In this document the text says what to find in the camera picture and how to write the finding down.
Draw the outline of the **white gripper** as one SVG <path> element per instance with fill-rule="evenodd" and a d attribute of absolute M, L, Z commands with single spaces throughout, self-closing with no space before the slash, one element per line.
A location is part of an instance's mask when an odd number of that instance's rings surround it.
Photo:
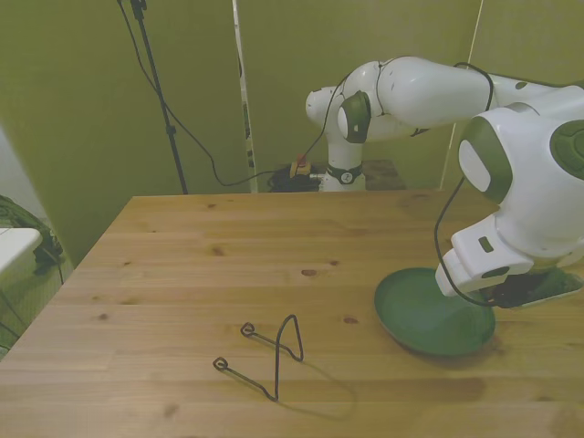
<path fill-rule="evenodd" d="M 494 217 L 455 233 L 451 243 L 453 248 L 443 261 L 457 289 L 465 295 L 494 287 L 491 298 L 498 307 L 519 307 L 542 282 L 542 274 L 525 274 L 532 268 L 532 259 L 502 239 Z"/>

